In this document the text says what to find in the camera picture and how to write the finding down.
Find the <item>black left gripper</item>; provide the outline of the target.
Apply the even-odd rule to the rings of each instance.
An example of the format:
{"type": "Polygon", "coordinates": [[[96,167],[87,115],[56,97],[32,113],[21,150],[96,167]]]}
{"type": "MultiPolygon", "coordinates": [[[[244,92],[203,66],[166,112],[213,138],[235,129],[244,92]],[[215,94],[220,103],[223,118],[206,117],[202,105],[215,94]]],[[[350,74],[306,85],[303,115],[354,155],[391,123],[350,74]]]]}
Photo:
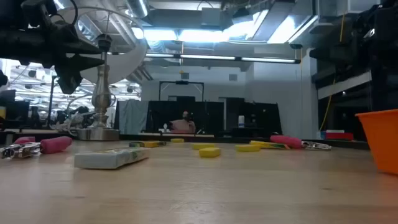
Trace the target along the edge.
{"type": "Polygon", "coordinates": [[[40,63],[44,67],[55,66],[58,84],[64,94],[72,94],[80,85],[80,71],[104,64],[100,58],[89,54],[100,54],[99,48],[74,35],[59,37],[57,33],[49,36],[33,30],[0,30],[0,58],[40,63]]]}

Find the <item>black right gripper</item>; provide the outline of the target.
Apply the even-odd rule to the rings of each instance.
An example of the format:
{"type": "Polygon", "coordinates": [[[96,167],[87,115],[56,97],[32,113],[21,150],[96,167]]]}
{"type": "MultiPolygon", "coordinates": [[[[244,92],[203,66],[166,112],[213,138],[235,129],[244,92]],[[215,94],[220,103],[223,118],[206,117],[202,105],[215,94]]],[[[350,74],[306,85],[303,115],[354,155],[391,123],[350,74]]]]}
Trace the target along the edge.
{"type": "Polygon", "coordinates": [[[369,49],[373,40],[351,39],[328,47],[319,47],[310,51],[309,56],[330,63],[361,63],[369,59],[369,49]]]}

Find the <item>pink-handled pliers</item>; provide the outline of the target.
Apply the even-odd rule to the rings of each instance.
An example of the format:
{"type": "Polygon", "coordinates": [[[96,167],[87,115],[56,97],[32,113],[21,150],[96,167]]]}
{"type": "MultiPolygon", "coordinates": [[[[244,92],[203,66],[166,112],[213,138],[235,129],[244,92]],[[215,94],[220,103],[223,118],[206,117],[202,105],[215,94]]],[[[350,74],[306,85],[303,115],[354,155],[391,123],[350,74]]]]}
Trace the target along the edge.
{"type": "Polygon", "coordinates": [[[1,159],[24,159],[37,154],[56,154],[65,151],[73,142],[68,136],[35,141],[35,137],[21,137],[13,144],[0,148],[1,159]]]}
{"type": "Polygon", "coordinates": [[[330,151],[331,146],[312,141],[303,141],[299,138],[294,138],[285,135],[272,135],[270,140],[274,143],[285,144],[293,149],[306,149],[306,150],[321,150],[330,151]]]}

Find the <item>white green crayon box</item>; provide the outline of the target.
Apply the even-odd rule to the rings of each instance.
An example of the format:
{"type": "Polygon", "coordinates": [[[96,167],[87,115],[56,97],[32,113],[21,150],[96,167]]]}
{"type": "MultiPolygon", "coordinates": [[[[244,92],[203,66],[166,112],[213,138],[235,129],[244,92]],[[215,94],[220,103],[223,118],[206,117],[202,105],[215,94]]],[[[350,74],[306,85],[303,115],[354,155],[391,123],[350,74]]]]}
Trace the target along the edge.
{"type": "Polygon", "coordinates": [[[75,154],[74,167],[79,169],[118,169],[150,157],[150,149],[125,147],[106,151],[75,154]]]}

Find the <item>yellow green crayon box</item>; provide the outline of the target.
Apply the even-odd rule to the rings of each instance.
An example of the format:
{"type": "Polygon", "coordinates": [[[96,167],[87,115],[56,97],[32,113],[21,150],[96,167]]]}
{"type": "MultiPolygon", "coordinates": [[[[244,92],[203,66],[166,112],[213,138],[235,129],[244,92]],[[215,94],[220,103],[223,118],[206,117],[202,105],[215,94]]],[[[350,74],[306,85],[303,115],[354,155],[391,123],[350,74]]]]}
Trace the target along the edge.
{"type": "Polygon", "coordinates": [[[166,144],[165,141],[133,141],[129,143],[129,147],[161,147],[166,144]]]}

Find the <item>silver table lamp white shade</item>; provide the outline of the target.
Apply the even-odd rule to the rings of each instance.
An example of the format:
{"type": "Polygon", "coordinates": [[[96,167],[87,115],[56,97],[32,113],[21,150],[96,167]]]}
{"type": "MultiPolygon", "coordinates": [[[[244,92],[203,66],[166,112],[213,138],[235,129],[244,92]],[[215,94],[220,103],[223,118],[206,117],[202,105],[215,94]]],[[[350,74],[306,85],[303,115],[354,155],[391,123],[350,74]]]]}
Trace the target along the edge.
{"type": "Polygon", "coordinates": [[[95,82],[92,93],[84,95],[91,96],[91,104],[95,110],[93,124],[87,128],[76,128],[76,134],[71,132],[72,125],[80,125],[83,120],[82,114],[76,114],[68,118],[63,124],[54,126],[58,132],[67,131],[74,137],[83,141],[118,141],[119,130],[107,125],[107,109],[117,102],[116,96],[110,92],[110,84],[117,83],[132,74],[142,64],[147,53],[146,39],[132,37],[132,50],[121,55],[110,55],[106,47],[100,47],[101,55],[94,58],[104,60],[104,64],[82,71],[83,78],[95,82]]]}

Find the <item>grey fabric panel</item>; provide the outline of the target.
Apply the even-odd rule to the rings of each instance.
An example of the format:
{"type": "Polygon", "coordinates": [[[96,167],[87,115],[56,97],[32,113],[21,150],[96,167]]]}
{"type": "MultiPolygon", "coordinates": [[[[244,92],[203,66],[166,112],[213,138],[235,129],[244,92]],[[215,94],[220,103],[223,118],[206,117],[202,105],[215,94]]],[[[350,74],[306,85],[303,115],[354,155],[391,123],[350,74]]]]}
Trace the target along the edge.
{"type": "Polygon", "coordinates": [[[139,134],[146,129],[148,101],[126,100],[118,101],[115,124],[121,134],[139,134]]]}

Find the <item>red box white lid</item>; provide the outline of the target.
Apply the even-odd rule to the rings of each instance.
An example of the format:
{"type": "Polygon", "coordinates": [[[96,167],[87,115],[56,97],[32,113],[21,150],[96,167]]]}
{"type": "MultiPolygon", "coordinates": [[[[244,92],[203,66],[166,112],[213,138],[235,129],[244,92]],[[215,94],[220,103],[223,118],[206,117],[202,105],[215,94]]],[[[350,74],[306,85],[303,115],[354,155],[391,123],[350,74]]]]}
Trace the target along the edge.
{"type": "Polygon", "coordinates": [[[326,130],[325,139],[352,141],[354,135],[353,133],[346,133],[344,130],[326,130]]]}

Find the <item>orange plastic basket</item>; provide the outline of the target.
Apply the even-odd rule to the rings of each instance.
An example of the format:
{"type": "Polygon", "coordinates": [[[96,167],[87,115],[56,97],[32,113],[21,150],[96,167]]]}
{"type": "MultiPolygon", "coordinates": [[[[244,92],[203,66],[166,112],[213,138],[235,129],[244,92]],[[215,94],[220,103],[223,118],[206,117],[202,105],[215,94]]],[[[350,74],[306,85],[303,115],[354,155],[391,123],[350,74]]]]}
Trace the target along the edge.
{"type": "Polygon", "coordinates": [[[398,175],[398,109],[356,114],[379,171],[398,175]]]}

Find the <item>person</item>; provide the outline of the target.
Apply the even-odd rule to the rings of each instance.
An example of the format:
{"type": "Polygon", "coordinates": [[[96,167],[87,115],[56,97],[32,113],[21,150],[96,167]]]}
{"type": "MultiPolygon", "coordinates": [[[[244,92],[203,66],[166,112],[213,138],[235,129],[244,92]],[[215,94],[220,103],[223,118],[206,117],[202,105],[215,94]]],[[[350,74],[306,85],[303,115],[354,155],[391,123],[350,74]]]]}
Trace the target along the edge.
{"type": "Polygon", "coordinates": [[[171,132],[180,134],[195,134],[196,126],[191,120],[190,113],[184,111],[182,119],[176,119],[170,122],[171,132]]]}

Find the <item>long ceiling tube light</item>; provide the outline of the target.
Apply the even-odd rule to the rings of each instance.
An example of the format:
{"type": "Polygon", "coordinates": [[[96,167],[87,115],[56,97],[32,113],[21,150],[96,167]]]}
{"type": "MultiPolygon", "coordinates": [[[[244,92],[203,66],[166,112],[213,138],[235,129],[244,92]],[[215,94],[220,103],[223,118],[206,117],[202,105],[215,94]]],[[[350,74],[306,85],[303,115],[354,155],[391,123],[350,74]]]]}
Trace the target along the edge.
{"type": "Polygon", "coordinates": [[[146,58],[173,58],[173,59],[195,59],[195,60],[223,60],[236,62],[259,62],[259,63],[287,63],[299,64],[300,59],[291,58],[267,58],[267,57],[235,57],[221,55],[195,55],[195,54],[159,54],[146,53],[146,58]]]}

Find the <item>black overhead frame stand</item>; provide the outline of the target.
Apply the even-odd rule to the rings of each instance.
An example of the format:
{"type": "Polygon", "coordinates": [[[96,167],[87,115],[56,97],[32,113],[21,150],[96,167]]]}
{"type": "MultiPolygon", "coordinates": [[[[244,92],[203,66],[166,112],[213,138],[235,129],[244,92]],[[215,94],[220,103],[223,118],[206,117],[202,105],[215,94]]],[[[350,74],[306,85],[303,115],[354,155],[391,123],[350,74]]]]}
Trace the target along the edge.
{"type": "Polygon", "coordinates": [[[189,82],[189,81],[184,81],[184,80],[178,80],[178,81],[173,81],[173,82],[172,81],[159,81],[159,90],[158,90],[158,100],[159,101],[161,100],[161,94],[162,94],[161,86],[162,86],[163,83],[173,83],[173,84],[176,84],[176,85],[189,85],[189,84],[201,85],[201,100],[205,101],[205,97],[204,97],[204,95],[205,95],[205,83],[204,82],[189,82]]]}

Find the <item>black partition wall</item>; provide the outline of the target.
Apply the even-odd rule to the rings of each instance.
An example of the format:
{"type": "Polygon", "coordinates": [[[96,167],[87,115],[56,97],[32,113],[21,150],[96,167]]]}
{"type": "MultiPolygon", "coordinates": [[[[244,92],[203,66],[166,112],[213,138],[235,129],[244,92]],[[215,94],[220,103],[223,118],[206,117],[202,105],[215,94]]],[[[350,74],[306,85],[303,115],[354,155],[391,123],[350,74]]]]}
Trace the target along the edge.
{"type": "Polygon", "coordinates": [[[268,138],[281,134],[279,107],[272,103],[248,103],[242,98],[223,101],[150,101],[146,132],[156,133],[164,124],[190,113],[197,134],[231,136],[234,138],[268,138]],[[238,127],[238,116],[245,116],[245,127],[238,127]]]}

